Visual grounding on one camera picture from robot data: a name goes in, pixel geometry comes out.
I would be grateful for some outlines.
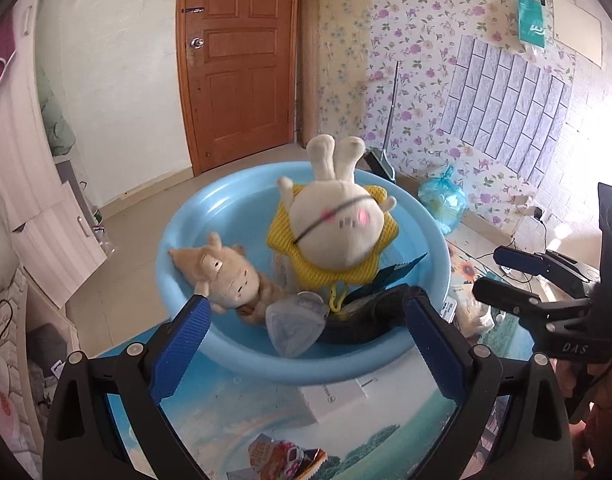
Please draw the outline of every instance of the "door frame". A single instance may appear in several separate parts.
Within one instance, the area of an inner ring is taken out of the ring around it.
[[[294,141],[295,124],[295,78],[296,78],[296,58],[297,58],[297,6],[298,0],[291,2],[291,47],[289,52],[289,110],[288,123],[289,130],[286,132],[286,144]],[[202,173],[202,166],[199,160],[199,150],[195,137],[195,125],[193,123],[192,104],[190,101],[190,88],[188,82],[188,64],[186,60],[188,49],[186,47],[186,14],[182,12],[187,7],[186,0],[177,0],[175,6],[175,36],[177,51],[177,79],[179,81],[179,96],[182,105],[182,117],[184,119],[184,130],[186,131],[186,143],[190,161],[193,165],[193,175]]]

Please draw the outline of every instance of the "baseboard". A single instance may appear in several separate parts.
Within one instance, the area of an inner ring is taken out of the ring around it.
[[[398,173],[397,174],[397,185],[401,189],[406,190],[412,196],[417,197],[417,190],[419,189],[420,181],[412,178],[409,175]],[[479,215],[476,215],[468,209],[464,211],[462,217],[462,223],[475,231],[478,235],[483,236],[487,240],[490,240],[495,245],[509,245],[513,240],[512,237],[501,229],[496,228],[493,224],[489,223],[486,219]]]
[[[153,196],[160,191],[164,191],[170,187],[176,186],[177,184],[181,184],[192,177],[193,168],[184,168],[183,170],[164,174],[125,192],[123,195],[118,196],[105,206],[99,208],[99,211],[102,213],[102,218],[110,218],[131,205],[135,205],[142,200],[146,200],[148,197]]]

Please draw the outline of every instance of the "blue plastic tub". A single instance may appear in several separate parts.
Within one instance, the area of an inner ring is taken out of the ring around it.
[[[433,306],[444,302],[451,276],[444,237],[432,216],[398,186],[356,170],[356,182],[377,184],[397,199],[393,218],[400,234],[382,253],[380,267],[428,256],[406,277],[422,286]],[[160,241],[156,261],[157,285],[171,316],[186,303],[193,288],[174,267],[170,248],[197,247],[216,231],[227,245],[241,244],[256,269],[270,275],[271,251],[266,234],[277,205],[276,181],[288,176],[296,184],[313,180],[309,162],[282,162],[257,166],[219,179],[192,196],[171,218]],[[381,368],[414,346],[405,328],[391,330],[365,345],[338,346],[316,343],[297,359],[281,358],[263,328],[242,323],[235,312],[212,315],[211,328],[200,350],[230,370],[287,384],[325,384],[359,377]]]

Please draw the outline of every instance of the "brown plush toy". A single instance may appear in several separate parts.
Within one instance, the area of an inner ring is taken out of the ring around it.
[[[210,233],[203,247],[170,249],[168,253],[186,280],[195,284],[195,293],[208,298],[215,313],[236,308],[243,321],[264,324],[267,307],[286,296],[255,270],[244,247],[223,246],[217,233]]]

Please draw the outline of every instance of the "black strap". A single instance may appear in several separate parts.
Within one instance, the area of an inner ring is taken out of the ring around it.
[[[353,204],[357,202],[361,202],[362,200],[366,200],[366,199],[375,200],[371,195],[362,195],[362,196],[356,196],[355,198],[352,198],[350,200],[346,200],[346,202],[342,202],[340,205],[334,208],[333,211],[331,211],[325,216],[318,218],[312,224],[310,224],[307,228],[305,228],[302,234],[300,234],[297,238],[295,238],[293,243],[297,245],[302,240],[302,238],[304,238],[308,233],[310,233],[315,227],[325,222],[329,218],[335,216],[340,211],[343,211],[344,209],[352,206]]]

